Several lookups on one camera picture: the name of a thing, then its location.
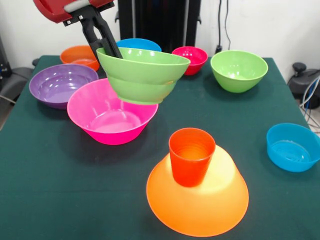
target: red bowl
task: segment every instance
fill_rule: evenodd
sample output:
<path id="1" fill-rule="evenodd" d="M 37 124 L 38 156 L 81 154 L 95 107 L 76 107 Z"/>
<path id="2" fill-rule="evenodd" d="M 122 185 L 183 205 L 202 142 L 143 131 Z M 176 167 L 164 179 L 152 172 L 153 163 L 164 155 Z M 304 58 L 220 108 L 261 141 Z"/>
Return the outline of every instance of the red bowl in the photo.
<path id="1" fill-rule="evenodd" d="M 185 57 L 191 61 L 184 75 L 194 75 L 200 71 L 202 66 L 208 60 L 208 54 L 201 48 L 195 46 L 182 46 L 173 50 L 172 54 Z"/>

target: blue bowl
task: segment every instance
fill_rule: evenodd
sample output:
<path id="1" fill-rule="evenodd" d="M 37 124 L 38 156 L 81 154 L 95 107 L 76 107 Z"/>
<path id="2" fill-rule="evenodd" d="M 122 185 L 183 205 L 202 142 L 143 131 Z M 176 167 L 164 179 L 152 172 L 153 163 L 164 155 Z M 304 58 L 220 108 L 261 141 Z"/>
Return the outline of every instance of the blue bowl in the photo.
<path id="1" fill-rule="evenodd" d="M 320 159 L 320 138 L 297 124 L 274 125 L 266 134 L 266 144 L 271 161 L 289 172 L 304 172 Z"/>
<path id="2" fill-rule="evenodd" d="M 120 40 L 116 43 L 118 48 L 132 48 L 132 49 L 145 49 L 151 51 L 161 52 L 161 47 L 154 41 L 143 38 L 127 38 Z"/>

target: light green bowl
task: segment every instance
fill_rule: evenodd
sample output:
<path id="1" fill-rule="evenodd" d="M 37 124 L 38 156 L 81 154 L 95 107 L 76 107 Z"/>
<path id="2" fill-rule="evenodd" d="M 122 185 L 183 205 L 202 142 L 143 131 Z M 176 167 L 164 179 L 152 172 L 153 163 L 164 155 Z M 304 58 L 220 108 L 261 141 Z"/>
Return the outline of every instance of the light green bowl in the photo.
<path id="1" fill-rule="evenodd" d="M 165 52 L 119 47 L 122 59 L 97 52 L 117 96 L 129 103 L 159 104 L 174 89 L 190 60 Z"/>
<path id="2" fill-rule="evenodd" d="M 253 88 L 268 72 L 268 64 L 260 56 L 240 50 L 227 50 L 211 58 L 211 68 L 220 86 L 231 93 Z"/>

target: orange cup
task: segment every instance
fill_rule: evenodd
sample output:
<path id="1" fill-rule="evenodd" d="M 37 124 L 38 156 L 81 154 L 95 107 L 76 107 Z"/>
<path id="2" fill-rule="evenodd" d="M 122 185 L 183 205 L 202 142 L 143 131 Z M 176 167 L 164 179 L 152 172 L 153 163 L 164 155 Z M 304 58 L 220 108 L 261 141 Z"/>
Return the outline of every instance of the orange cup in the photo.
<path id="1" fill-rule="evenodd" d="M 64 50 L 60 55 L 60 60 L 64 64 L 85 65 L 95 71 L 100 67 L 89 45 L 73 46 Z"/>
<path id="2" fill-rule="evenodd" d="M 214 138 L 204 130 L 188 127 L 174 132 L 169 139 L 174 180 L 184 187 L 199 185 L 215 149 Z"/>

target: table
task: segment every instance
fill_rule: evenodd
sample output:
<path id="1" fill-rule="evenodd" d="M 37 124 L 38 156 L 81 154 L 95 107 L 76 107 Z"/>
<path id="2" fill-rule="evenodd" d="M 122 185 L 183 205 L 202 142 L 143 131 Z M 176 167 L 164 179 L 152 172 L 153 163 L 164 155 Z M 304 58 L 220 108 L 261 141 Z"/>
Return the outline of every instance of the table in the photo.
<path id="1" fill-rule="evenodd" d="M 163 225 L 146 198 L 149 173 L 169 152 L 170 135 L 184 127 L 212 134 L 249 189 L 242 221 L 212 239 L 320 239 L 319 164 L 290 173 L 267 156 L 271 126 L 308 125 L 275 62 L 266 61 L 267 75 L 242 94 L 219 87 L 208 61 L 178 81 L 137 139 L 120 146 L 94 141 L 26 87 L 0 131 L 0 239 L 194 239 Z M 34 74 L 59 63 L 43 56 Z"/>

